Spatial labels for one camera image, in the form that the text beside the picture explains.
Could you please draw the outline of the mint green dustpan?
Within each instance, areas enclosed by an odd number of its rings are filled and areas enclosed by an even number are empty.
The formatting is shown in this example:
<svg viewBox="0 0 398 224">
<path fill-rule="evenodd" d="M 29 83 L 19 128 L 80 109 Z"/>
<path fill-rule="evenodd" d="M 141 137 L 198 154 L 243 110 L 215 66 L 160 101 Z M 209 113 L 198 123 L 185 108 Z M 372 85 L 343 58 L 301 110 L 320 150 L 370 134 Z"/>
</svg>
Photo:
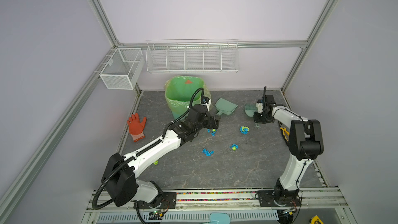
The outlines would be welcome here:
<svg viewBox="0 0 398 224">
<path fill-rule="evenodd" d="M 223 99 L 222 97 L 216 102 L 215 104 L 217 113 L 216 115 L 221 116 L 221 115 L 231 115 L 238 107 L 237 104 L 234 104 L 230 101 L 227 101 L 226 99 Z"/>
</svg>

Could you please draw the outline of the mint green hand brush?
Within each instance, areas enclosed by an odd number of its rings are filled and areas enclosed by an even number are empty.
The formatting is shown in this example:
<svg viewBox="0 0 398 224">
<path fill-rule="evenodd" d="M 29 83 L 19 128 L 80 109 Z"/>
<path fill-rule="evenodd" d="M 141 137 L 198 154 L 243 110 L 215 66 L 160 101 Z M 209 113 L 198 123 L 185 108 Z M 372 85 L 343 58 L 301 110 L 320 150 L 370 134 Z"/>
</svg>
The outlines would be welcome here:
<svg viewBox="0 0 398 224">
<path fill-rule="evenodd" d="M 259 113 L 256 103 L 245 103 L 244 110 L 245 114 L 250 118 L 254 118 L 255 114 Z"/>
</svg>

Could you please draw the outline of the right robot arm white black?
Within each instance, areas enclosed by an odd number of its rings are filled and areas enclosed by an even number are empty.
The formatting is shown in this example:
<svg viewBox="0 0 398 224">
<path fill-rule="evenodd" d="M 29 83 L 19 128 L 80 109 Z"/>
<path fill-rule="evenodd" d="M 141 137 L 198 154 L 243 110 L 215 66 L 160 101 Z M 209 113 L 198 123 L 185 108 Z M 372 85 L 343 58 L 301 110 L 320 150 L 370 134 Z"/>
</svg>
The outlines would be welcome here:
<svg viewBox="0 0 398 224">
<path fill-rule="evenodd" d="M 277 104 L 274 97 L 266 93 L 257 101 L 256 107 L 256 124 L 278 121 L 288 128 L 290 157 L 282 176 L 277 180 L 273 196 L 275 200 L 296 198 L 307 168 L 324 152 L 320 121 L 294 113 L 288 107 Z"/>
</svg>

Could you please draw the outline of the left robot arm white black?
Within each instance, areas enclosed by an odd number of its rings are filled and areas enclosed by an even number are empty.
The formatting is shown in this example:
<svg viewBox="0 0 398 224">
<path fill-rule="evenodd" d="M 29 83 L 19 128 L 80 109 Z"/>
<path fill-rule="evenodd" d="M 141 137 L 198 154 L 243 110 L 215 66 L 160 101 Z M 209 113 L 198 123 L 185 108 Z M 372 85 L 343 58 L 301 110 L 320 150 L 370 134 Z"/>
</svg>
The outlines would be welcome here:
<svg viewBox="0 0 398 224">
<path fill-rule="evenodd" d="M 192 141 L 202 129 L 218 129 L 220 119 L 220 115 L 209 112 L 207 104 L 197 104 L 170 122 L 154 141 L 134 152 L 112 155 L 93 197 L 92 209 L 111 203 L 123 206 L 130 201 L 159 207 L 165 199 L 162 189 L 154 181 L 143 181 L 139 176 L 167 153 Z"/>
</svg>

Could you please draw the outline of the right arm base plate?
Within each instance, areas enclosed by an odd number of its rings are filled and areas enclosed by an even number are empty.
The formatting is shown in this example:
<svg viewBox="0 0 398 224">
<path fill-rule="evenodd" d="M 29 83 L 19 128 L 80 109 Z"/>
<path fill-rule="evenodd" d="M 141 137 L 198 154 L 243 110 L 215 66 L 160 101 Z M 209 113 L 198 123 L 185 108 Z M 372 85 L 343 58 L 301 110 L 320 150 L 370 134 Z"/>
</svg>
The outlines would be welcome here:
<svg viewBox="0 0 398 224">
<path fill-rule="evenodd" d="M 299 207 L 302 205 L 298 190 L 279 193 L 274 190 L 259 190 L 255 198 L 261 207 Z"/>
</svg>

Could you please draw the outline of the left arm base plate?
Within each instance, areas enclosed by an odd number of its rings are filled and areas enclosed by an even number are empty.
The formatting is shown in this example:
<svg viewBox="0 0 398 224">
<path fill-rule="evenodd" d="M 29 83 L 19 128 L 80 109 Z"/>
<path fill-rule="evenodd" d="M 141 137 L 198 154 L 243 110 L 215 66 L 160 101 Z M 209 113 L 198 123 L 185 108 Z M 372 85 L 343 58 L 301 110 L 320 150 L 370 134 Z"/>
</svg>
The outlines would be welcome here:
<svg viewBox="0 0 398 224">
<path fill-rule="evenodd" d="M 177 203 L 177 192 L 163 192 L 158 194 L 154 200 L 147 203 L 138 201 L 134 203 L 134 209 L 175 209 Z"/>
</svg>

